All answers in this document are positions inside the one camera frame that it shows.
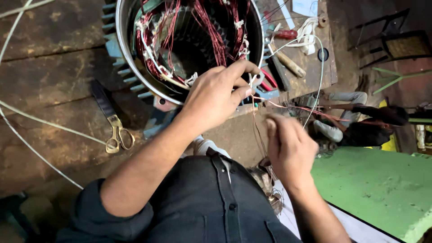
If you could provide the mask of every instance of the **shirt button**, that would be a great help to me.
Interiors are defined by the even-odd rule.
[[[237,205],[231,203],[228,207],[231,211],[234,211],[237,208]]]

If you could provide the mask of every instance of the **red pliers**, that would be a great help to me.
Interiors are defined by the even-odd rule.
[[[269,81],[269,83],[271,84],[271,86],[272,86],[273,88],[277,88],[276,81],[273,79],[273,77],[272,77],[268,72],[266,72],[264,69],[261,69],[261,71],[264,73],[265,78]],[[262,82],[262,83],[260,84],[260,86],[261,86],[265,91],[272,91],[272,90],[273,90],[272,88],[270,88],[270,87],[269,87],[266,83],[264,83],[264,82]]]

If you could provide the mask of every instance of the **shirt pocket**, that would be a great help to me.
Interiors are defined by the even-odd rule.
[[[190,214],[174,214],[158,222],[145,237],[145,242],[207,242],[207,218]]]
[[[266,221],[267,230],[274,243],[299,242],[299,240],[285,225],[280,222]]]

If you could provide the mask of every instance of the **wooden handle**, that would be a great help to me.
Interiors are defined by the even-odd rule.
[[[276,47],[271,44],[271,48],[274,50],[276,50]],[[296,76],[303,78],[304,76],[306,76],[306,72],[299,67],[297,64],[295,64],[295,62],[293,62],[289,57],[287,57],[285,54],[283,54],[282,52],[278,51],[276,54],[277,58],[279,59],[279,61],[288,69],[290,69]]]

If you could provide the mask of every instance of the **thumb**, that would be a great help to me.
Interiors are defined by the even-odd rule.
[[[265,124],[267,126],[267,136],[269,139],[267,150],[270,160],[277,159],[279,157],[280,150],[280,141],[279,135],[277,133],[277,125],[275,121],[270,118],[265,119]]]
[[[231,101],[232,104],[236,107],[240,104],[240,102],[246,99],[249,95],[252,94],[252,88],[249,86],[239,87],[231,93]]]

